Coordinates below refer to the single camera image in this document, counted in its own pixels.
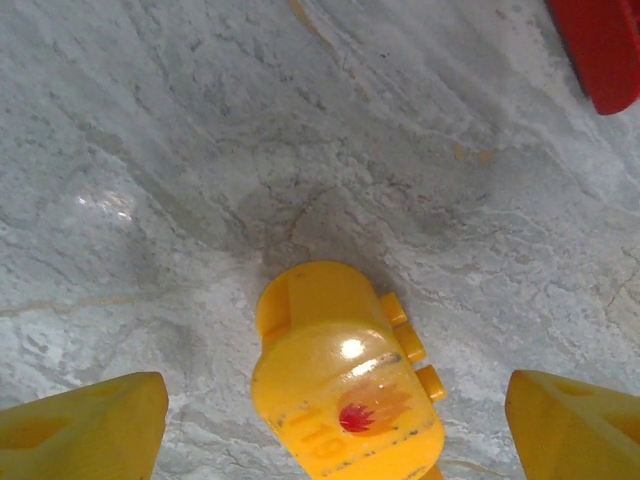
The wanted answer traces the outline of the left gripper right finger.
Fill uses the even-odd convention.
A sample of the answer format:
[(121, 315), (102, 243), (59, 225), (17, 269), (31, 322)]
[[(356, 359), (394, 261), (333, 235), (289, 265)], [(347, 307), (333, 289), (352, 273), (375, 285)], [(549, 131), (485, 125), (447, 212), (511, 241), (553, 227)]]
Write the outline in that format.
[(535, 370), (512, 373), (505, 414), (528, 479), (637, 479), (639, 398)]

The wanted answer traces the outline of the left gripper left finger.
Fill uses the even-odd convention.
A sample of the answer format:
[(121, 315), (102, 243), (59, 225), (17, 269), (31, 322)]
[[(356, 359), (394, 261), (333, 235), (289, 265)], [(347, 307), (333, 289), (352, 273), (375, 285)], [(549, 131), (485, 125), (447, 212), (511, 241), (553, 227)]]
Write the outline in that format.
[(149, 479), (166, 428), (158, 372), (136, 372), (1, 412), (3, 479)]

